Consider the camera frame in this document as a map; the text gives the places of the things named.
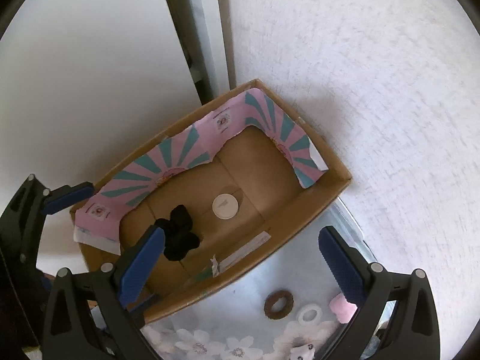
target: white bottle cap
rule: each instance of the white bottle cap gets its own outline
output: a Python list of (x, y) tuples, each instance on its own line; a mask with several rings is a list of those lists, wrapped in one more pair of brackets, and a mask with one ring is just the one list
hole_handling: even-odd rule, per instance
[(239, 203), (234, 196), (229, 195), (228, 193), (222, 193), (213, 201), (212, 209), (217, 218), (230, 219), (238, 212)]

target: teal stripe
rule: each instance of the teal stripe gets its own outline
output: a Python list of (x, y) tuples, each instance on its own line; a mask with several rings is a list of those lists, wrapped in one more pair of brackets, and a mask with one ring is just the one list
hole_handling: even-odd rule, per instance
[(165, 164), (171, 168), (172, 167), (172, 138), (165, 139), (163, 142), (158, 144), (160, 151), (162, 152), (163, 160)]
[(308, 149), (310, 147), (310, 139), (308, 139), (307, 135), (304, 135), (299, 140), (297, 140), (294, 144), (289, 147), (291, 152), (296, 152), (297, 150)]
[(287, 114), (283, 114), (283, 121), (282, 121), (282, 131), (280, 132), (280, 139), (285, 142), (289, 137), (290, 133), (293, 130), (295, 123)]
[(153, 173), (160, 173), (162, 171), (148, 154), (138, 157), (134, 162)]
[(265, 101), (267, 102), (268, 113), (270, 114), (270, 120), (272, 121), (273, 131), (277, 132), (277, 122), (275, 121), (275, 106), (273, 100), (264, 94)]
[(195, 128), (195, 126), (191, 126), (191, 129), (188, 132), (187, 140), (183, 144), (183, 148), (180, 153), (180, 158), (178, 159), (178, 162), (177, 162), (177, 167), (180, 166), (180, 164), (183, 162), (183, 160), (187, 156), (188, 152), (195, 145), (195, 142), (197, 142), (198, 137), (199, 135), (198, 135), (197, 129)]
[(258, 113), (262, 117), (263, 122), (265, 123), (266, 127), (268, 128), (268, 130), (270, 130), (270, 127), (268, 127), (267, 118), (265, 117), (265, 114), (263, 113), (262, 107), (260, 107), (260, 103), (258, 103), (258, 100), (255, 99), (255, 96), (249, 94), (248, 92), (245, 93), (245, 103), (255, 107), (255, 109), (258, 111)]
[(255, 119), (254, 117), (246, 117), (245, 118), (245, 124), (247, 126), (254, 125), (254, 126), (258, 127), (260, 130), (262, 130), (263, 132), (265, 132), (262, 124), (257, 119)]
[(299, 157), (293, 157), (293, 159), (297, 162), (300, 162), (301, 164), (304, 164), (310, 168), (318, 169), (317, 164), (313, 160), (309, 160), (306, 158), (299, 158)]
[(152, 179), (147, 176), (138, 175), (136, 173), (127, 172), (121, 170), (115, 176), (112, 177), (115, 180), (135, 180), (135, 181), (151, 181)]
[(147, 187), (148, 185), (137, 185), (135, 187), (120, 188), (119, 190), (102, 192), (102, 195), (108, 198), (114, 198), (114, 197), (123, 195), (124, 193), (132, 192), (136, 190), (142, 190), (143, 188), (147, 188)]
[(133, 198), (132, 200), (129, 200), (125, 204), (127, 206), (135, 207), (138, 203), (140, 203), (143, 200), (143, 198), (147, 197), (149, 194), (150, 194), (150, 191), (141, 193), (136, 198)]
[(190, 162), (187, 165), (187, 169), (193, 168), (198, 164), (201, 164), (202, 162), (208, 161), (209, 159), (210, 159), (210, 156), (208, 155), (207, 152), (200, 154), (197, 158), (195, 158), (192, 162)]
[(315, 184), (315, 181), (313, 181), (311, 178), (309, 178), (300, 169), (294, 167), (293, 170), (295, 171), (295, 174), (297, 175), (298, 179), (301, 181), (304, 188), (308, 188), (311, 185)]

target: pink object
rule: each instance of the pink object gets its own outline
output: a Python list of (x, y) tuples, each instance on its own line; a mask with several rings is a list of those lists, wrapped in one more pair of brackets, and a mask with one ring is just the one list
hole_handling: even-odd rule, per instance
[(227, 140), (248, 126), (256, 126), (274, 142), (303, 188), (328, 170), (305, 131), (261, 90), (252, 88), (163, 140), (114, 175), (76, 212), (73, 239), (120, 254), (123, 216), (170, 177), (211, 162)]
[(349, 323), (357, 311), (357, 305), (348, 303), (345, 296), (340, 293), (330, 302), (330, 310), (337, 316), (340, 323)]

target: black fabric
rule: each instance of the black fabric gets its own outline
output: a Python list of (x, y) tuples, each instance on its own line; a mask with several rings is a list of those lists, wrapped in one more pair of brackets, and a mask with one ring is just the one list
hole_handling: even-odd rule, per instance
[(181, 204), (170, 213), (170, 220), (159, 218), (155, 226), (165, 232), (165, 251), (163, 254), (170, 261), (180, 261), (187, 253), (200, 246), (200, 239), (191, 233), (194, 222), (186, 207)]

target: blue gripper pad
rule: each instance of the blue gripper pad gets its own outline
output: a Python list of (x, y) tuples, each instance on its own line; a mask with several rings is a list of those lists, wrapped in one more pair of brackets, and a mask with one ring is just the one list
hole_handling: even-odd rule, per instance
[[(55, 198), (57, 191), (59, 192), (59, 197)], [(88, 182), (79, 184), (75, 187), (61, 187), (58, 190), (52, 191), (52, 196), (46, 199), (45, 205), (42, 208), (42, 214), (53, 215), (58, 211), (81, 202), (82, 200), (89, 199), (94, 194), (95, 188), (93, 184)]]
[(137, 300), (164, 249), (165, 233), (163, 229), (157, 227), (121, 277), (118, 300), (124, 308)]
[(361, 306), (365, 299), (362, 276), (327, 227), (318, 234), (318, 249), (349, 303)]

